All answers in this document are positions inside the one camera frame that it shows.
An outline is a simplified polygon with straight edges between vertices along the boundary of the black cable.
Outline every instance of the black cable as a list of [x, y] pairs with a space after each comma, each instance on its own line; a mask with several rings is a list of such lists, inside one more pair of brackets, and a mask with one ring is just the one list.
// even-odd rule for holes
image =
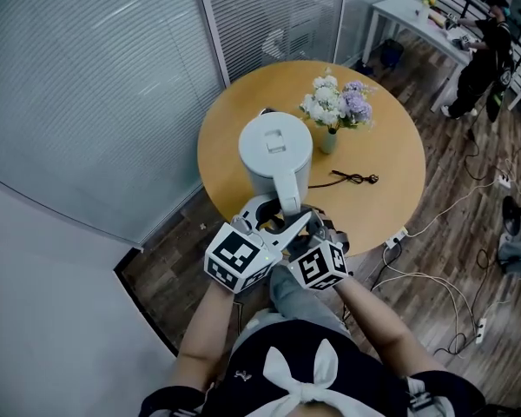
[[477, 157], [479, 154], [480, 154], [480, 147], [478, 146], [477, 144], [477, 141], [475, 139], [475, 135], [474, 133], [472, 132], [472, 129], [469, 129], [467, 131], [467, 135], [469, 136], [469, 140], [475, 144], [475, 147], [477, 147], [477, 153], [475, 153], [474, 155], [472, 155], [471, 153], [468, 153], [467, 155], [465, 155], [465, 157], [463, 158], [463, 166], [465, 167], [465, 171], [467, 172], [467, 174], [471, 177], [471, 179], [475, 180], [475, 181], [482, 181], [483, 179], [485, 179], [487, 176], [488, 176], [488, 170], [486, 171], [485, 175], [483, 175], [483, 177], [476, 177], [475, 175], [473, 175], [471, 173], [471, 171], [469, 170], [469, 168], [467, 167], [467, 158], [468, 157]]
[[[479, 260], [479, 257], [480, 255], [484, 254], [485, 257], [486, 257], [486, 264], [481, 264], [480, 260]], [[484, 248], [481, 248], [478, 253], [477, 253], [477, 259], [476, 259], [476, 263], [477, 265], [482, 268], [483, 270], [485, 270], [485, 276], [483, 277], [482, 281], [480, 282], [480, 286], [478, 286], [478, 290], [477, 290], [477, 293], [475, 294], [475, 298], [473, 299], [472, 301], [472, 305], [471, 305], [471, 320], [472, 320], [472, 323], [473, 323], [473, 329], [477, 329], [476, 330], [476, 334], [473, 335], [473, 337], [471, 339], [467, 339], [467, 335], [465, 335], [463, 332], [459, 332], [458, 334], [456, 334], [453, 339], [450, 341], [450, 344], [448, 344], [447, 347], [439, 347], [438, 349], [436, 349], [434, 351], [434, 355], [436, 355], [438, 352], [442, 351], [442, 352], [446, 352], [448, 353], [449, 355], [459, 355], [461, 354], [464, 350], [466, 350], [479, 336], [480, 334], [478, 333], [478, 324], [475, 322], [475, 314], [474, 314], [474, 308], [475, 308], [475, 304], [477, 303], [477, 299], [478, 299], [478, 296], [480, 295], [480, 292], [481, 290], [483, 289], [483, 286], [485, 285], [485, 281], [486, 279], [488, 278], [488, 274], [489, 274], [489, 268], [490, 266], [493, 264], [494, 261], [490, 261], [490, 258], [488, 257], [488, 253], [486, 252], [486, 250]], [[459, 336], [462, 336], [463, 337], [463, 344], [461, 345], [461, 348], [458, 349], [458, 351], [456, 352], [455, 349], [452, 350], [452, 344], [455, 343], [455, 341], [457, 340], [457, 338]]]
[[[457, 340], [457, 338], [459, 336], [462, 336], [464, 338], [463, 340], [463, 345], [461, 346], [460, 349], [458, 349], [458, 351], [456, 352], [456, 350], [452, 350], [452, 344], [455, 343], [455, 340]], [[465, 351], [470, 345], [471, 343], [473, 343], [476, 339], [478, 338], [478, 334], [477, 335], [474, 335], [470, 340], [467, 340], [467, 335], [465, 335], [463, 332], [459, 332], [458, 334], [456, 334], [455, 337], [453, 337], [453, 340], [450, 341], [450, 344], [448, 345], [448, 347], [439, 347], [438, 349], [436, 349], [434, 351], [434, 354], [433, 355], [436, 355], [438, 352], [440, 351], [443, 351], [443, 352], [446, 352], [448, 353], [449, 355], [459, 355], [461, 354], [463, 351]]]
[[[480, 256], [481, 253], [485, 254], [485, 257], [486, 257], [486, 264], [485, 265], [481, 264], [480, 261], [478, 260], [478, 257]], [[490, 266], [493, 263], [494, 263], [494, 260], [492, 260], [492, 262], [491, 262], [490, 258], [488, 257], [488, 253], [486, 252], [486, 250], [481, 248], [478, 251], [478, 253], [477, 253], [477, 265], [485, 271], [485, 276], [483, 277], [482, 281], [480, 282], [480, 286], [478, 286], [477, 293], [475, 294], [475, 298], [473, 299], [472, 304], [471, 304], [471, 315], [473, 317], [472, 319], [473, 319], [473, 322], [475, 323], [475, 325], [477, 325], [477, 323], [475, 322], [475, 312], [474, 312], [475, 311], [475, 305], [477, 304], [478, 296], [480, 295], [480, 292], [483, 289], [483, 286], [485, 285], [485, 281], [488, 278], [488, 274], [490, 273], [490, 270], [488, 270], [488, 269], [490, 268]]]
[[[396, 261], [403, 253], [403, 248], [401, 247], [401, 243], [399, 242], [399, 240], [397, 238], [395, 238], [394, 242], [398, 245], [399, 253], [397, 255], [395, 255], [390, 261], [384, 262], [384, 267], [379, 271], [379, 274], [376, 276], [376, 279], [374, 280], [373, 286], [371, 287], [371, 292], [374, 290], [374, 288], [376, 288], [376, 285], [378, 284], [379, 279], [382, 276], [382, 272], [384, 272], [384, 269], [387, 266], [389, 266], [390, 264], [392, 264], [394, 261]], [[386, 247], [384, 247], [384, 250], [382, 251], [382, 261], [384, 261], [385, 254], [386, 254]]]
[[332, 170], [332, 173], [333, 175], [338, 175], [338, 176], [343, 176], [341, 179], [339, 179], [338, 181], [333, 181], [333, 182], [328, 182], [326, 184], [319, 184], [319, 185], [309, 185], [309, 188], [310, 189], [320, 189], [322, 187], [330, 187], [331, 185], [336, 185], [336, 184], [339, 184], [340, 182], [343, 182], [343, 181], [349, 181], [349, 182], [353, 182], [355, 184], [361, 184], [363, 182], [368, 182], [369, 184], [375, 184], [376, 182], [379, 181], [379, 177], [376, 176], [376, 175], [370, 175], [370, 176], [362, 176], [362, 175], [359, 175], [357, 173], [353, 173], [352, 175], [348, 175], [346, 173], [342, 173], [341, 171], [338, 171], [338, 170]]
[[515, 164], [515, 158], [518, 157], [519, 151], [521, 151], [521, 147], [517, 149], [513, 155], [511, 155], [511, 165], [513, 166]]

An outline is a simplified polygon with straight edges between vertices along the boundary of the black shirt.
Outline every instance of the black shirt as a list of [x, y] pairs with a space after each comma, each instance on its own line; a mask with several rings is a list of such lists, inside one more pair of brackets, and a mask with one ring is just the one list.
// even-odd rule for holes
[[[246, 416], [288, 395], [263, 376], [270, 347], [281, 352], [294, 379], [313, 383], [314, 358], [324, 339], [330, 342], [339, 361], [336, 379], [328, 389], [353, 397], [383, 415], [406, 416], [410, 395], [405, 380], [360, 352], [344, 335], [302, 320], [267, 326], [246, 339], [231, 357], [224, 380], [207, 397], [190, 387], [165, 387], [143, 402], [142, 415], [148, 415], [148, 409], [161, 402], [163, 409], [177, 415]], [[485, 404], [482, 394], [457, 375], [431, 371], [413, 378], [424, 381], [431, 395], [446, 397], [456, 416], [472, 415]]]
[[479, 72], [486, 74], [496, 74], [498, 72], [496, 65], [496, 54], [501, 63], [508, 57], [511, 48], [511, 35], [507, 29], [507, 23], [500, 23], [495, 18], [488, 20], [477, 20], [475, 22], [477, 28], [483, 31], [483, 42], [486, 43], [489, 50], [477, 50], [474, 54], [471, 65], [478, 68]]

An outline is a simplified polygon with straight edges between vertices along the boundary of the power outlet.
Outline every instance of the power outlet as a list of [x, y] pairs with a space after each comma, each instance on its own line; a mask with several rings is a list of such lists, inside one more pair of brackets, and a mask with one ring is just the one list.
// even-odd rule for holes
[[496, 181], [498, 184], [500, 184], [502, 187], [505, 187], [506, 189], [511, 189], [511, 179], [509, 176], [506, 175], [498, 175], [496, 178]]
[[480, 320], [478, 320], [477, 339], [475, 340], [475, 344], [480, 344], [483, 342], [483, 339], [485, 338], [485, 331], [486, 331], [486, 319], [481, 318]]
[[388, 248], [390, 250], [392, 250], [394, 247], [396, 247], [395, 240], [397, 239], [398, 241], [401, 241], [406, 236], [407, 236], [407, 229], [405, 227], [402, 227], [401, 230], [397, 234], [390, 236], [386, 240], [386, 246], [388, 246]]

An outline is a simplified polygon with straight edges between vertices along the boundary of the kettle handle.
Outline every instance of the kettle handle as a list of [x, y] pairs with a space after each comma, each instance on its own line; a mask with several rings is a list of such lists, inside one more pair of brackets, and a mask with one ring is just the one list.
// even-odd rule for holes
[[284, 215], [295, 215], [301, 210], [301, 197], [293, 171], [274, 175], [274, 186]]

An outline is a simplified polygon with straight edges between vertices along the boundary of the black pants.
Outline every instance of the black pants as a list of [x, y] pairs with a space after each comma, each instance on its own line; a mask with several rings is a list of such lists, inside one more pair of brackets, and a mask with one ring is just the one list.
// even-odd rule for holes
[[458, 98], [450, 105], [450, 116], [460, 117], [475, 108], [493, 80], [488, 69], [469, 63], [459, 75]]

